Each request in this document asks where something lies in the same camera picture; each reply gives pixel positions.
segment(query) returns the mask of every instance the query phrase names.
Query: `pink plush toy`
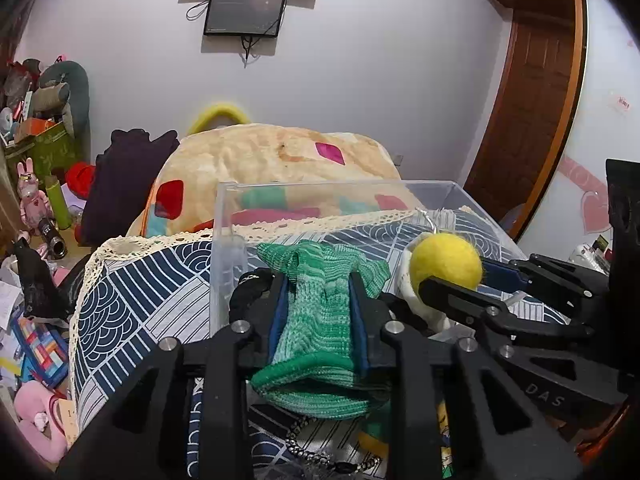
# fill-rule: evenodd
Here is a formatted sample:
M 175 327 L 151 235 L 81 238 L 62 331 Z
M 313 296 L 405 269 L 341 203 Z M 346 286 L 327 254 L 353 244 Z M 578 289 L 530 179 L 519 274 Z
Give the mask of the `pink plush toy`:
M 20 218 L 30 229 L 40 234 L 38 224 L 43 218 L 53 218 L 49 199 L 38 189 L 38 179 L 33 173 L 33 161 L 29 157 L 23 166 L 18 162 L 18 195 L 20 196 Z
M 56 463 L 66 453 L 66 437 L 56 418 L 57 399 L 51 397 L 55 394 L 38 381 L 28 381 L 15 394 L 14 408 L 22 419 L 18 427 L 31 447 L 47 462 Z M 51 438 L 42 434 L 46 424 Z

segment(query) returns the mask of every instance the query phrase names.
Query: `sticker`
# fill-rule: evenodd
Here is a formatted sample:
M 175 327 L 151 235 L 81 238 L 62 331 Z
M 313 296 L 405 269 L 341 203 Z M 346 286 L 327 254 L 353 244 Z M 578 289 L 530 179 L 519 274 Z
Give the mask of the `sticker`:
M 60 419 L 62 419 L 62 428 L 65 430 L 66 448 L 73 446 L 76 438 L 78 438 L 78 423 L 76 422 L 76 407 L 74 402 L 68 399 L 60 399 L 58 401 L 60 409 Z
M 624 96 L 619 95 L 616 96 L 614 107 L 620 112 L 628 112 L 631 109 L 631 104 L 629 104 L 629 101 L 627 101 Z
M 610 227 L 607 185 L 567 155 L 560 159 L 558 171 L 584 192 L 580 204 L 584 234 L 607 231 Z

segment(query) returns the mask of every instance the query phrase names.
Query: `blue patterned cloth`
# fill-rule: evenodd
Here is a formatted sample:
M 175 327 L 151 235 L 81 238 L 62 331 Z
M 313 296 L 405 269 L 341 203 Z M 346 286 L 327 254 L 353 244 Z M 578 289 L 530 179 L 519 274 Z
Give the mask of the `blue patterned cloth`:
M 512 242 L 503 243 L 494 229 L 473 213 L 441 210 L 432 219 L 439 230 L 456 232 L 486 257 L 500 261 L 523 258 Z M 307 233 L 279 238 L 292 244 L 302 238 L 328 243 L 353 244 L 368 258 L 386 260 L 392 279 L 387 292 L 396 291 L 395 273 L 402 250 L 417 235 L 431 231 L 420 215 L 383 225 L 365 225 L 331 233 Z M 189 242 L 144 256 L 135 261 L 105 264 L 102 275 L 86 295 L 78 320 L 74 386 L 80 430 L 86 427 L 109 396 L 142 361 L 156 343 L 175 336 L 183 343 L 206 338 L 209 333 L 209 261 L 211 241 Z M 254 247 L 248 248 L 248 267 L 263 267 Z M 234 283 L 245 269 L 234 269 Z M 508 294 L 482 286 L 485 294 L 505 298 Z M 527 319 L 565 322 L 546 305 L 525 298 L 511 307 Z M 202 384 L 194 391 L 188 441 L 188 473 L 197 477 L 198 424 Z M 287 452 L 284 437 L 297 415 L 265 404 L 250 409 L 249 427 L 254 467 L 261 478 L 277 478 L 297 467 Z M 357 421 L 318 422 L 305 443 L 310 450 L 331 447 L 344 460 L 359 462 L 367 457 L 358 448 Z M 384 478 L 386 464 L 369 471 L 369 478 Z

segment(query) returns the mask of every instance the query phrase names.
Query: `stuffed toy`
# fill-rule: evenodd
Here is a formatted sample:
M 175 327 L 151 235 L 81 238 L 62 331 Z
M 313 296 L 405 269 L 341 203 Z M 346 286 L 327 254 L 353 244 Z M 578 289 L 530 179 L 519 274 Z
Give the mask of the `stuffed toy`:
M 31 97 L 31 108 L 35 114 L 50 110 L 62 110 L 69 100 L 69 83 L 59 83 L 48 88 L 38 88 Z
M 43 218 L 53 218 L 49 199 L 38 188 L 38 178 L 33 173 L 33 161 L 29 157 L 23 165 L 18 162 L 18 196 L 20 197 L 20 218 L 36 234 Z
M 84 68 L 74 61 L 54 63 L 40 75 L 36 93 L 39 93 L 39 89 L 49 88 L 54 89 L 54 97 L 57 92 L 58 101 L 64 101 L 62 121 L 66 132 L 74 139 L 76 153 L 80 158 L 83 155 L 84 158 L 90 158 L 89 81 Z
M 15 394 L 14 407 L 22 419 L 18 428 L 27 442 L 44 460 L 57 463 L 66 453 L 66 437 L 56 413 L 56 402 L 62 398 L 38 381 L 24 383 Z M 51 437 L 43 434 L 49 425 Z

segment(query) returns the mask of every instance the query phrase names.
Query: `dark purple cloth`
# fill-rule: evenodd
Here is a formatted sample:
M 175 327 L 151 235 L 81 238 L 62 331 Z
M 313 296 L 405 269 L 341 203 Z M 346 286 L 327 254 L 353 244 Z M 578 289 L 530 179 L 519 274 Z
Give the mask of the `dark purple cloth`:
M 97 247 L 124 236 L 142 212 L 164 162 L 180 146 L 175 130 L 149 141 L 140 129 L 114 130 L 111 146 L 95 161 L 94 182 L 82 213 L 81 237 Z

